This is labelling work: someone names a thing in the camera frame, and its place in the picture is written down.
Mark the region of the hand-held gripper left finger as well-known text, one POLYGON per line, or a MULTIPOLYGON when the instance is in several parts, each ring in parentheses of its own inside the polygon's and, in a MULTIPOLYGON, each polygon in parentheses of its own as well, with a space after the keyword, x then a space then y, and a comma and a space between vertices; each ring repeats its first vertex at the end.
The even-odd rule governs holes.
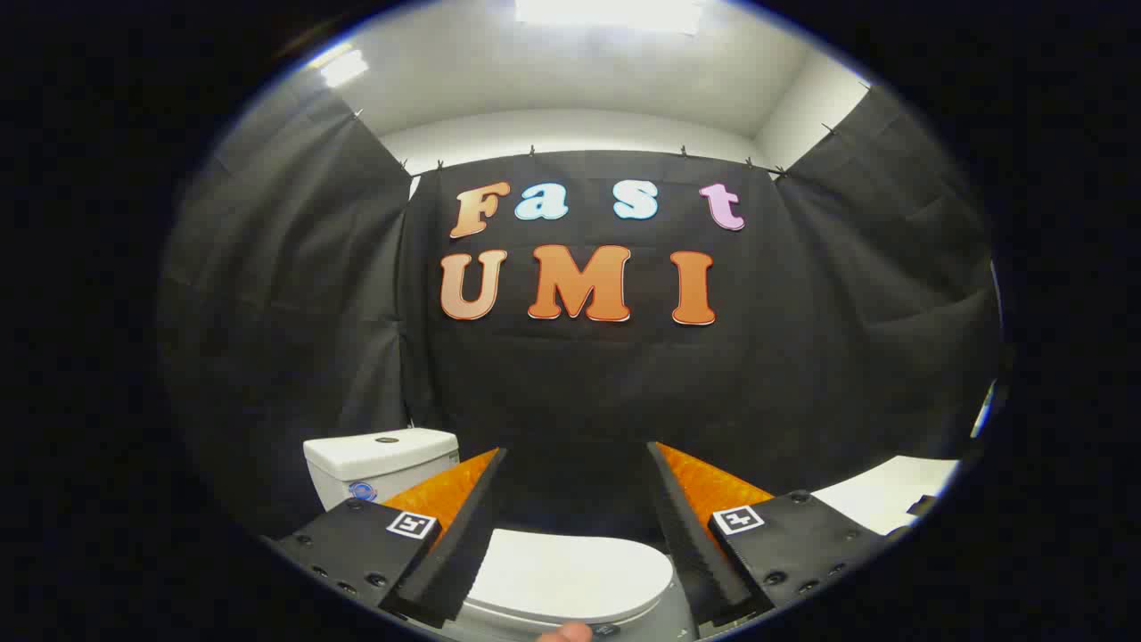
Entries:
POLYGON ((496 528, 495 448, 381 503, 347 498, 264 543, 323 590, 387 619, 439 629, 472 592, 496 528))

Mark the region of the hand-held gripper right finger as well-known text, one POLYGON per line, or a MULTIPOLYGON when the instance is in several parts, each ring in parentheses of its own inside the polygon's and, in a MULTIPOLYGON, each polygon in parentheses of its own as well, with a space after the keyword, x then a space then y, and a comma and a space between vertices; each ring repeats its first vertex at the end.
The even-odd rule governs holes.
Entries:
POLYGON ((890 545, 814 493, 774 495, 664 442, 645 450, 653 509, 697 624, 814 598, 890 545))

